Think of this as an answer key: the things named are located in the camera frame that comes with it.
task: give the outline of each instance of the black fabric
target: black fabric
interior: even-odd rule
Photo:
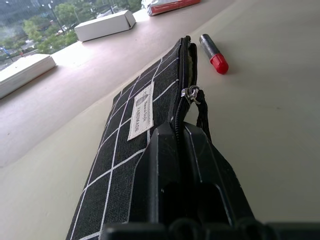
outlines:
[[[113,99],[67,240],[98,239],[103,223],[128,221],[135,167],[154,129],[170,118],[177,95],[180,46],[181,41]],[[152,81],[154,127],[128,141],[134,98]]]

